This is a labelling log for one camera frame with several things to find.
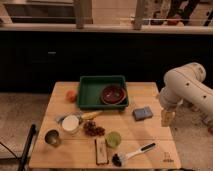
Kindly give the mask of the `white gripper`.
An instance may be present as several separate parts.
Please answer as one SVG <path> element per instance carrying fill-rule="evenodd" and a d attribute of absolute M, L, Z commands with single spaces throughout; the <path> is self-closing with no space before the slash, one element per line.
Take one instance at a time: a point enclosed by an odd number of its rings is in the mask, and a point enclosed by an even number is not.
<path fill-rule="evenodd" d="M 173 102 L 168 102 L 166 100 L 160 100 L 159 103 L 160 103 L 161 107 L 164 109 L 161 112 L 161 125 L 163 127 L 166 127 L 168 125 L 170 126 L 175 118 L 175 112 L 173 112 L 173 111 L 175 111 L 176 108 L 179 107 L 183 103 L 183 101 L 180 100 L 178 102 L 173 103 Z"/>

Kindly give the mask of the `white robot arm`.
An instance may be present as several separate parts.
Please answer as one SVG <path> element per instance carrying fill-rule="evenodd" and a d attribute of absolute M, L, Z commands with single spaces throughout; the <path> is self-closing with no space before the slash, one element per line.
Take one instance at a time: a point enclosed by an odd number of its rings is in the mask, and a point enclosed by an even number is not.
<path fill-rule="evenodd" d="M 158 95 L 162 106 L 163 127 L 171 124 L 176 108 L 185 100 L 206 114 L 203 122 L 207 125 L 208 132 L 213 135 L 213 89 L 203 84 L 205 78 L 205 68 L 196 62 L 173 68 L 165 73 L 165 86 Z"/>

